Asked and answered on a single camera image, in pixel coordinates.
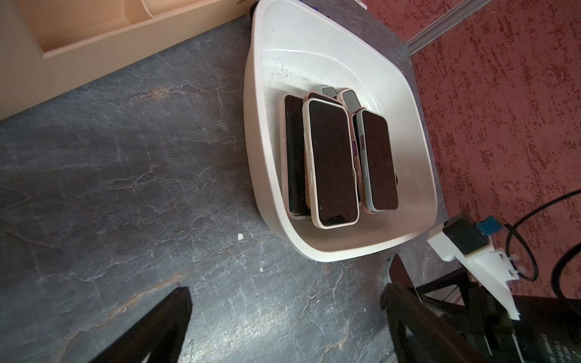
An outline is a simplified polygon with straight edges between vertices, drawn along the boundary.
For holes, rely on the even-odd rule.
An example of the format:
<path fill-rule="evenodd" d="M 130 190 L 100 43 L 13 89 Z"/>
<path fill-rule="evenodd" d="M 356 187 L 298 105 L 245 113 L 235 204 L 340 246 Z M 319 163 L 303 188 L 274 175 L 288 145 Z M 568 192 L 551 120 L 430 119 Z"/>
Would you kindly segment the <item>small phone pink case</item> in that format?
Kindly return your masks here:
<path fill-rule="evenodd" d="M 337 100 L 345 107 L 347 113 L 356 113 L 362 108 L 359 99 L 352 89 L 345 89 L 337 94 Z"/>

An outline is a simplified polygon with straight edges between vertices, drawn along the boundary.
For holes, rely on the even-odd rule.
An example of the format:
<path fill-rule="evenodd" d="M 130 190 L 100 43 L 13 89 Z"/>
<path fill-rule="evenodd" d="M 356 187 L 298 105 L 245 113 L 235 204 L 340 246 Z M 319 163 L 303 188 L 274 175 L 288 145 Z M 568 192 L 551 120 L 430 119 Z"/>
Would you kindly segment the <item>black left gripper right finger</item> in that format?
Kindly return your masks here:
<path fill-rule="evenodd" d="M 388 283 L 381 295 L 399 362 L 489 362 L 404 286 Z"/>

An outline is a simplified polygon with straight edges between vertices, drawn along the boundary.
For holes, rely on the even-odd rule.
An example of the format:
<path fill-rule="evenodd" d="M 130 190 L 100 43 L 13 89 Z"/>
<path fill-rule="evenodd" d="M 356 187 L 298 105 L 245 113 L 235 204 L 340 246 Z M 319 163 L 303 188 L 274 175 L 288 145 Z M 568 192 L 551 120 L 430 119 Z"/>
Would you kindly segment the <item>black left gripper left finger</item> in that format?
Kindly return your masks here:
<path fill-rule="evenodd" d="M 192 317 L 187 287 L 177 287 L 94 362 L 177 362 Z"/>

